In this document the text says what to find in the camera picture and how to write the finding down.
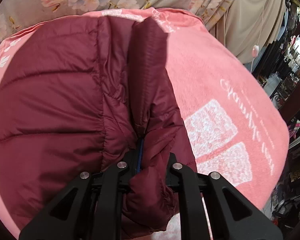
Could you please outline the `maroon puffer jacket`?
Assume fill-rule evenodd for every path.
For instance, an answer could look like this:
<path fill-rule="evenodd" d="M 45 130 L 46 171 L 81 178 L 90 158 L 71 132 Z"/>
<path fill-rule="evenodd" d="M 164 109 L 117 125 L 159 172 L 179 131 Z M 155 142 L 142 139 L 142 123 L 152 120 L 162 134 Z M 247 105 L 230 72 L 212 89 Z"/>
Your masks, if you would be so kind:
<path fill-rule="evenodd" d="M 125 239 L 164 231 L 178 212 L 170 153 L 194 155 L 151 17 L 65 17 L 17 50 L 0 84 L 0 195 L 22 229 L 82 171 L 104 171 L 143 141 L 123 202 Z"/>

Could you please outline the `pink towel blanket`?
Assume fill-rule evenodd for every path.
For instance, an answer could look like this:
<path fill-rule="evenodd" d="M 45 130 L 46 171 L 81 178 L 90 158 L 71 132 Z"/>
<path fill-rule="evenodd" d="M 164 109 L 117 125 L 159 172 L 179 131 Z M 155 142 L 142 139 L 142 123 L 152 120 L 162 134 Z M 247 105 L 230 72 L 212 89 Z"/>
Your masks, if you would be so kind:
<path fill-rule="evenodd" d="M 266 92 L 238 59 L 196 16 L 182 10 L 117 9 L 82 16 L 135 22 L 151 17 L 157 22 L 168 34 L 165 68 L 194 155 L 196 166 L 192 169 L 203 174 L 219 172 L 262 208 L 283 170 L 288 129 Z M 0 84 L 17 50 L 51 21 L 28 27 L 2 42 Z M 21 229 L 1 195 L 0 220 L 14 237 L 19 236 Z"/>

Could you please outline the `dark red chair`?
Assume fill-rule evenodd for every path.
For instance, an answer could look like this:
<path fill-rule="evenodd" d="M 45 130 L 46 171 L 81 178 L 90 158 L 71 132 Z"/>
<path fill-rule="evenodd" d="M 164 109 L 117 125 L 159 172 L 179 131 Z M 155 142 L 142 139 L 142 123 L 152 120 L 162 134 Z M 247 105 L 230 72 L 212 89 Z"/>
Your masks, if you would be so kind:
<path fill-rule="evenodd" d="M 300 81 L 285 101 L 283 106 L 279 108 L 279 113 L 285 123 L 288 125 L 294 116 L 300 111 Z"/>

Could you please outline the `black metal rack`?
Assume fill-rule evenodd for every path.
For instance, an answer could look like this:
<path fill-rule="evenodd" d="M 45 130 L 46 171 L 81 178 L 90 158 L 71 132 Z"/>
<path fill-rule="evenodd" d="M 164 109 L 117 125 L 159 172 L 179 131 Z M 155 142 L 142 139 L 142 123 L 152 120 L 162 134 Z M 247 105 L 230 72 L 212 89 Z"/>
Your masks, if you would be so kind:
<path fill-rule="evenodd" d="M 261 50 L 253 76 L 279 108 L 300 81 L 300 2 L 286 0 L 277 38 Z"/>

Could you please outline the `beige curtain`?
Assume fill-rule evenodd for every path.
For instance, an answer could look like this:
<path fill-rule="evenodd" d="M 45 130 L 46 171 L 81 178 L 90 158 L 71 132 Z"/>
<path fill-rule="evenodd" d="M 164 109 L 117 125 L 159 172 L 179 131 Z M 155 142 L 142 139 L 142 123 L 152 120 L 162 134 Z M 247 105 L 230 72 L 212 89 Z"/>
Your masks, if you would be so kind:
<path fill-rule="evenodd" d="M 285 10 L 285 0 L 234 0 L 210 34 L 246 64 L 253 60 L 254 46 L 277 38 Z"/>

